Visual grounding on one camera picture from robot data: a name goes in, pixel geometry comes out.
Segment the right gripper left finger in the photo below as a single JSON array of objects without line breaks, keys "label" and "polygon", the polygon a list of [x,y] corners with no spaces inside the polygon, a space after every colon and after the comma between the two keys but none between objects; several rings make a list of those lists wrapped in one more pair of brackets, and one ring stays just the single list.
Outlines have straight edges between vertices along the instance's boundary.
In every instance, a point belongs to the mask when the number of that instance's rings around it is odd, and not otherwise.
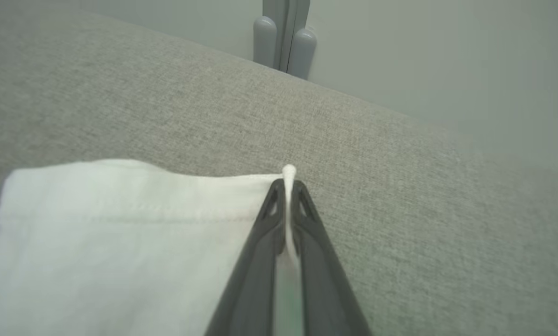
[{"label": "right gripper left finger", "polygon": [[271,336],[276,260],[285,245],[285,187],[270,185],[260,212],[205,332],[206,336]]}]

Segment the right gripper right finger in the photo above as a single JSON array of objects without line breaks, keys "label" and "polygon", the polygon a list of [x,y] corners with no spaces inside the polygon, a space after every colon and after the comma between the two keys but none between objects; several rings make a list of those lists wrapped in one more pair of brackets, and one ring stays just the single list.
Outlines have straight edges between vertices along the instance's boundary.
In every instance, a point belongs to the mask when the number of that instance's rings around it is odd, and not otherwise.
[{"label": "right gripper right finger", "polygon": [[294,181],[291,220],[300,259],[306,336],[370,336],[352,291],[306,185]]}]

